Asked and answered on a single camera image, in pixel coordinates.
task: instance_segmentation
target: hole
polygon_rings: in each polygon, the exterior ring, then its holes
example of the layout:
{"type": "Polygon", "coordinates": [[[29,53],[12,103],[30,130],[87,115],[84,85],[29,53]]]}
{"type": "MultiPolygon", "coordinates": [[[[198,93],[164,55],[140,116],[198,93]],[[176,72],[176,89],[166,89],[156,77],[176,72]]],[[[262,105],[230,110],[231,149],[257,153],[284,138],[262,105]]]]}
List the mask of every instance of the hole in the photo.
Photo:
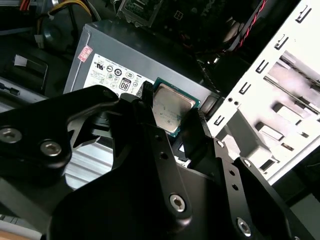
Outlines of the hole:
{"type": "Polygon", "coordinates": [[[293,150],[295,150],[293,147],[291,147],[291,146],[289,146],[289,145],[287,145],[287,144],[285,144],[285,143],[282,143],[281,146],[284,147],[284,148],[286,148],[286,149],[288,149],[288,150],[291,151],[291,152],[292,152],[293,150]]]}
{"type": "Polygon", "coordinates": [[[13,138],[16,137],[16,135],[15,135],[12,131],[10,131],[10,130],[4,132],[4,133],[3,133],[3,136],[4,136],[6,139],[13,139],[13,138]]]}
{"type": "Polygon", "coordinates": [[[240,225],[245,232],[249,230],[249,228],[243,222],[241,222],[240,225]]]}
{"type": "Polygon", "coordinates": [[[165,152],[161,152],[161,153],[160,153],[160,158],[167,160],[169,157],[168,157],[168,155],[167,155],[165,152]]]}
{"type": "Polygon", "coordinates": [[[260,167],[260,169],[261,169],[263,172],[265,172],[265,171],[267,171],[267,169],[270,168],[274,163],[275,163],[274,161],[272,161],[272,160],[269,159],[268,161],[266,161],[266,162],[260,167]]]}
{"type": "Polygon", "coordinates": [[[233,189],[236,190],[236,191],[239,190],[239,188],[238,188],[237,185],[235,185],[235,184],[232,184],[232,187],[233,187],[233,189]]]}
{"type": "Polygon", "coordinates": [[[181,205],[182,205],[181,201],[180,201],[179,199],[177,199],[177,198],[175,198],[175,199],[173,200],[173,202],[174,202],[174,204],[177,205],[178,207],[181,207],[181,205]]]}
{"type": "Polygon", "coordinates": [[[155,135],[155,139],[157,139],[159,142],[162,142],[162,137],[160,137],[159,135],[155,135]]]}

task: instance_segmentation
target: slot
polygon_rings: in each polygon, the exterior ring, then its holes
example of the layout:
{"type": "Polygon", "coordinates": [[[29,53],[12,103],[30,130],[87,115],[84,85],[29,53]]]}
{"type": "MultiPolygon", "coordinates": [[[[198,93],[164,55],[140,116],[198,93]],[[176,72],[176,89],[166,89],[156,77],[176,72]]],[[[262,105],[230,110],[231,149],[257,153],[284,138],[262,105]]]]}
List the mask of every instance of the slot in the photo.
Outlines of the slot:
{"type": "Polygon", "coordinates": [[[291,151],[291,152],[292,152],[293,150],[295,150],[293,147],[291,147],[291,146],[289,146],[289,145],[287,145],[287,144],[285,144],[285,143],[282,143],[281,146],[284,147],[284,148],[286,148],[286,149],[288,149],[288,150],[291,151]]]}
{"type": "Polygon", "coordinates": [[[274,130],[273,128],[269,127],[268,125],[264,124],[263,122],[259,122],[255,126],[255,128],[257,129],[257,131],[259,133],[261,133],[261,134],[263,134],[263,135],[265,135],[265,136],[267,136],[277,142],[281,141],[284,138],[284,136],[280,132],[274,130]]]}
{"type": "Polygon", "coordinates": [[[299,134],[306,139],[309,137],[309,135],[306,134],[305,132],[300,132],[299,134]]]}
{"type": "Polygon", "coordinates": [[[140,0],[135,0],[135,1],[142,4],[142,5],[146,5],[143,1],[140,1],[140,0]]]}
{"type": "Polygon", "coordinates": [[[214,125],[219,126],[224,119],[225,117],[220,115],[217,120],[215,120],[214,125]]]}
{"type": "Polygon", "coordinates": [[[285,43],[288,41],[289,37],[285,34],[283,34],[282,38],[277,42],[277,44],[274,46],[275,49],[277,50],[280,50],[284,45],[285,43]]]}
{"type": "Polygon", "coordinates": [[[260,167],[260,169],[261,169],[263,172],[265,172],[265,171],[267,171],[267,169],[270,168],[273,164],[275,164],[275,162],[269,159],[268,161],[266,161],[266,162],[260,167]]]}
{"type": "Polygon", "coordinates": [[[138,7],[138,8],[140,8],[140,9],[144,9],[144,7],[143,6],[141,6],[141,5],[139,5],[138,3],[133,3],[133,5],[135,5],[136,7],[138,7]]]}
{"type": "Polygon", "coordinates": [[[266,62],[266,60],[263,60],[255,71],[258,74],[261,74],[268,65],[269,65],[269,62],[268,61],[266,62]]]}
{"type": "Polygon", "coordinates": [[[251,87],[251,84],[248,84],[248,82],[246,82],[240,89],[239,93],[242,95],[245,95],[245,93],[248,91],[250,87],[251,87]]]}
{"type": "Polygon", "coordinates": [[[294,111],[292,111],[290,108],[284,106],[281,103],[276,104],[273,107],[273,110],[282,118],[288,120],[290,123],[292,124],[297,124],[299,121],[302,120],[302,117],[300,115],[298,115],[297,113],[295,113],[294,111]]]}
{"type": "Polygon", "coordinates": [[[304,10],[300,12],[300,15],[298,16],[298,18],[295,21],[297,21],[299,24],[302,23],[303,20],[305,20],[305,18],[311,12],[311,10],[312,10],[312,8],[308,9],[308,5],[305,5],[304,10]]]}

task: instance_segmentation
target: white sticker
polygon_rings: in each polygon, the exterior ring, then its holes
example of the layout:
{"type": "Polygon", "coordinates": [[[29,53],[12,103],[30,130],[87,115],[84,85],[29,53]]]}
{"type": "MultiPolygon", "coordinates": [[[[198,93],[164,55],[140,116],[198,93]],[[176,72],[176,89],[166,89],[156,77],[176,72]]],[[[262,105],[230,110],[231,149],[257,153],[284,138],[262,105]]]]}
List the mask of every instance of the white sticker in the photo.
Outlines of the white sticker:
{"type": "Polygon", "coordinates": [[[154,83],[154,81],[124,66],[95,54],[83,88],[102,85],[120,97],[122,93],[137,95],[144,81],[154,83]]]}

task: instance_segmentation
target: cable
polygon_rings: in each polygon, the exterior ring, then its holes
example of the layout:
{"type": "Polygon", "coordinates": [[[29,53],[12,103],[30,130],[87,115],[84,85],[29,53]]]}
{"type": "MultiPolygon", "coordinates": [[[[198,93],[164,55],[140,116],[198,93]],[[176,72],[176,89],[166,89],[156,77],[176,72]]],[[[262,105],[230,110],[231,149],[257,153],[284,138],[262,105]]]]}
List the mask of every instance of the cable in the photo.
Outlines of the cable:
{"type": "Polygon", "coordinates": [[[90,4],[89,4],[88,0],[82,0],[82,2],[83,2],[83,3],[87,6],[87,8],[89,9],[90,14],[91,14],[91,16],[92,16],[92,21],[93,21],[93,22],[96,22],[96,21],[97,21],[97,17],[96,17],[96,15],[95,15],[94,11],[92,10],[92,8],[90,7],[90,4]]]}
{"type": "Polygon", "coordinates": [[[50,17],[50,16],[53,16],[55,14],[57,14],[58,12],[60,12],[61,10],[67,8],[68,6],[70,5],[74,5],[74,4],[77,4],[77,5],[80,5],[81,7],[84,8],[84,10],[90,15],[90,11],[89,9],[87,8],[87,6],[79,1],[79,0],[66,0],[62,3],[59,3],[58,5],[56,5],[55,7],[53,7],[50,11],[47,12],[47,14],[41,14],[37,20],[37,24],[36,24],[36,32],[37,34],[39,35],[40,34],[40,31],[41,31],[41,24],[42,24],[42,21],[43,21],[43,18],[45,17],[50,17]]]}
{"type": "Polygon", "coordinates": [[[20,11],[26,11],[26,10],[28,10],[29,5],[30,5],[30,2],[31,2],[30,0],[23,0],[22,3],[21,3],[21,5],[20,5],[19,10],[20,10],[20,11]]]}
{"type": "Polygon", "coordinates": [[[97,9],[92,5],[91,2],[88,2],[88,3],[89,3],[90,8],[92,8],[92,12],[94,13],[96,19],[97,19],[98,21],[101,21],[101,17],[100,17],[100,15],[99,15],[97,9]]]}
{"type": "Polygon", "coordinates": [[[246,40],[246,38],[248,37],[250,31],[251,31],[251,28],[253,27],[253,25],[256,23],[257,21],[257,18],[258,18],[258,15],[259,13],[265,8],[266,6],[266,2],[267,0],[263,0],[263,3],[261,4],[261,6],[259,7],[259,10],[255,13],[254,17],[253,17],[253,20],[251,21],[251,24],[250,26],[248,27],[248,29],[246,30],[245,32],[245,35],[243,36],[243,38],[241,39],[241,41],[239,42],[239,48],[242,47],[242,45],[244,44],[244,41],[246,40]]]}
{"type": "Polygon", "coordinates": [[[315,164],[311,164],[311,165],[307,165],[306,167],[311,168],[311,167],[315,167],[315,166],[319,166],[320,162],[315,163],[315,164]]]}

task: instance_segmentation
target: black bracket arm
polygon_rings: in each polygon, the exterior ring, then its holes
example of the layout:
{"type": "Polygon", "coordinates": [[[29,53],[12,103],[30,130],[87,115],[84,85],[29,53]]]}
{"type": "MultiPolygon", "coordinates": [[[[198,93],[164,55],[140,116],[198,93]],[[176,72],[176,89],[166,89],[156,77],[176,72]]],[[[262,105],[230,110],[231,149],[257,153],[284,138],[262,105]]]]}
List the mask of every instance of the black bracket arm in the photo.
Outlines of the black bracket arm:
{"type": "Polygon", "coordinates": [[[115,93],[97,85],[2,113],[0,176],[56,182],[85,120],[117,102],[115,93]]]}

